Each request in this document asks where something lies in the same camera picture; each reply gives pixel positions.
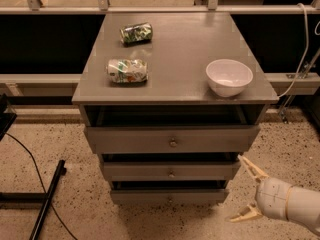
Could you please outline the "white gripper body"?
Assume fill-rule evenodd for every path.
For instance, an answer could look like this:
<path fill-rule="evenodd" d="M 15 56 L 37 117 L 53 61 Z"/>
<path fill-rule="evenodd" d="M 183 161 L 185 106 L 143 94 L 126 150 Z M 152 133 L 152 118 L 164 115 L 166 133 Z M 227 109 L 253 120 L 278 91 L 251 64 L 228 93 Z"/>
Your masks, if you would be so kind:
<path fill-rule="evenodd" d="M 287 203 L 293 185 L 277 178 L 263 180 L 256 190 L 255 200 L 261 213 L 271 219 L 287 221 Z"/>

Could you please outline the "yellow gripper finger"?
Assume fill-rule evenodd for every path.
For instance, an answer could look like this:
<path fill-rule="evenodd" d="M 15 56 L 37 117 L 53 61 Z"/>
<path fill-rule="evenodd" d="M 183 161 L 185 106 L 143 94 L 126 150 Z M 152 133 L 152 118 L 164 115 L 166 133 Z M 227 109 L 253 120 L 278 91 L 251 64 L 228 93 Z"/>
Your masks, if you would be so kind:
<path fill-rule="evenodd" d="M 253 203 L 247 204 L 246 206 L 240 208 L 234 215 L 228 218 L 229 222 L 240 223 L 249 220 L 256 220 L 263 217 L 261 211 Z"/>
<path fill-rule="evenodd" d="M 269 177 L 266 172 L 251 162 L 248 158 L 244 156 L 238 156 L 238 159 L 241 162 L 241 165 L 256 183 L 261 183 L 263 180 Z"/>

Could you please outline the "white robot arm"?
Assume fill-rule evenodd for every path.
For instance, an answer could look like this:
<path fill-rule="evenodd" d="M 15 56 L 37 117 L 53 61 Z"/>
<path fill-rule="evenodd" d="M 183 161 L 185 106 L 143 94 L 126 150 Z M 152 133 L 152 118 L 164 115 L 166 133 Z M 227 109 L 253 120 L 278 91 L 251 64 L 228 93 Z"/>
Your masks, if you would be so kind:
<path fill-rule="evenodd" d="M 239 223 L 267 217 L 301 225 L 320 236 L 320 192 L 294 186 L 269 176 L 243 156 L 241 165 L 257 183 L 255 202 L 241 208 L 228 218 Z"/>

